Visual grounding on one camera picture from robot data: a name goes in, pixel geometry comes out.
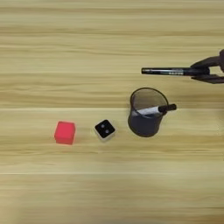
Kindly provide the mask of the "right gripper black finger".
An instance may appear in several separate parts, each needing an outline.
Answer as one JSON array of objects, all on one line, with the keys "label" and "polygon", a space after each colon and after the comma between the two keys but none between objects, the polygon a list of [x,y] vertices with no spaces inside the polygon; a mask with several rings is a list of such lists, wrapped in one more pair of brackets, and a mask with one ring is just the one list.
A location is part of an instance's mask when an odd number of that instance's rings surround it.
[{"label": "right gripper black finger", "polygon": [[202,81],[211,84],[221,84],[224,83],[224,76],[219,76],[217,74],[204,74],[192,77],[193,80]]},{"label": "right gripper black finger", "polygon": [[209,57],[198,61],[192,65],[192,67],[219,67],[220,66],[220,56]]}]

